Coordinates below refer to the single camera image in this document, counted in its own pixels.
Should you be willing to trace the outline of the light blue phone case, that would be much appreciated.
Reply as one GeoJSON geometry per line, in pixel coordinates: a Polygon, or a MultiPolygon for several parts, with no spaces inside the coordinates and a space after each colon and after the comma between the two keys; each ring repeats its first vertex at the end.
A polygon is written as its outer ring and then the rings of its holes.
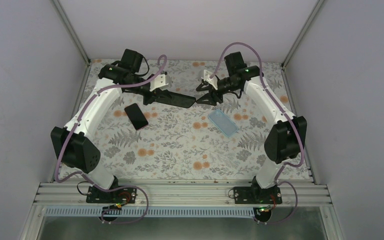
{"type": "Polygon", "coordinates": [[[239,130],[238,126],[220,109],[211,112],[208,118],[226,137],[231,137],[239,130]]]}

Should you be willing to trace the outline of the black smartphone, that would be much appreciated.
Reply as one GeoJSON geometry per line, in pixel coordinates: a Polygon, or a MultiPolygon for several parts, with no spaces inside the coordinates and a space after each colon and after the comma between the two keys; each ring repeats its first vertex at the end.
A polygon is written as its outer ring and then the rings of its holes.
{"type": "Polygon", "coordinates": [[[124,111],[135,130],[148,126],[149,122],[137,103],[126,106],[124,111]]]}

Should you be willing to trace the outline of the black phone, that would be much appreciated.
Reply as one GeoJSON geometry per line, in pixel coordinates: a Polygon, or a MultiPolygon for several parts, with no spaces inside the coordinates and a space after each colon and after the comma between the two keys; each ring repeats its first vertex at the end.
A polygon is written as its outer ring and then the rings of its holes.
{"type": "Polygon", "coordinates": [[[163,92],[162,96],[160,96],[156,101],[161,104],[188,109],[196,102],[196,98],[176,92],[166,91],[163,92]]]}

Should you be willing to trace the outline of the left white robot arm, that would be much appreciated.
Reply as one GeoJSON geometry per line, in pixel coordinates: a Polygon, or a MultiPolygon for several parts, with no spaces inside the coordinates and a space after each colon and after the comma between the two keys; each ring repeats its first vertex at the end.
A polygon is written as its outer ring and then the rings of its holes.
{"type": "Polygon", "coordinates": [[[93,91],[79,107],[77,113],[64,127],[54,127],[51,141],[57,157],[53,179],[63,183],[75,175],[80,175],[93,188],[99,190],[99,196],[111,203],[119,197],[121,186],[118,179],[100,162],[101,152],[93,144],[98,126],[105,114],[124,90],[146,89],[153,82],[165,79],[166,55],[157,59],[158,71],[147,79],[137,72],[144,56],[126,49],[122,58],[101,68],[93,91]]]}

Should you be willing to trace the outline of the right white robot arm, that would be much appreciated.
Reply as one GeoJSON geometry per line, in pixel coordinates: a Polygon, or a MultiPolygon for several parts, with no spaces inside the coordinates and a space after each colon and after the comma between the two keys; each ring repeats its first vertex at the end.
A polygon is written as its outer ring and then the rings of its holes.
{"type": "Polygon", "coordinates": [[[303,116],[295,116],[270,89],[261,64],[248,66],[239,51],[228,54],[224,61],[228,71],[225,78],[218,78],[215,71],[203,70],[196,91],[206,93],[196,102],[215,106],[223,103],[225,94],[239,90],[251,98],[263,113],[271,127],[264,141],[264,151],[269,160],[263,164],[247,190],[254,202],[262,204],[275,193],[278,178],[286,166],[298,168],[303,164],[302,159],[298,164],[293,164],[292,160],[303,155],[307,120],[303,116]]]}

